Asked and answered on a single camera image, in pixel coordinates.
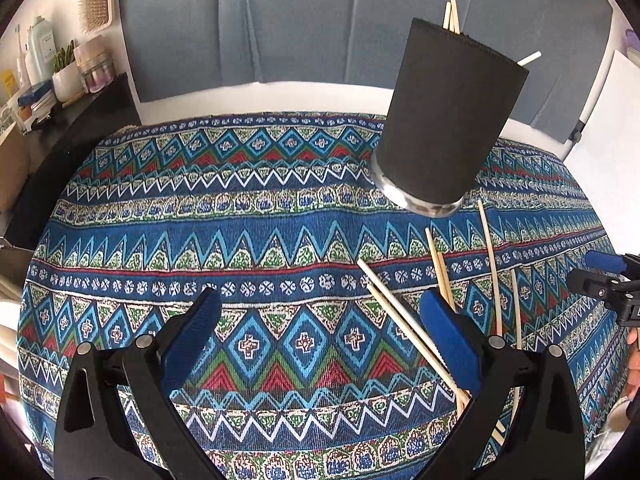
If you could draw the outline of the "operator hand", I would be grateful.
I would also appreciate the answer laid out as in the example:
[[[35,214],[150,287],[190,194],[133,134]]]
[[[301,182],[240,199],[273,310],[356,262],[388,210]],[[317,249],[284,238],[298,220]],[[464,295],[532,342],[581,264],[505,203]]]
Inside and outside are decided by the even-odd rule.
[[[639,350],[639,329],[632,328],[627,335],[629,346],[628,370],[626,396],[629,400],[634,400],[640,387],[640,350]]]

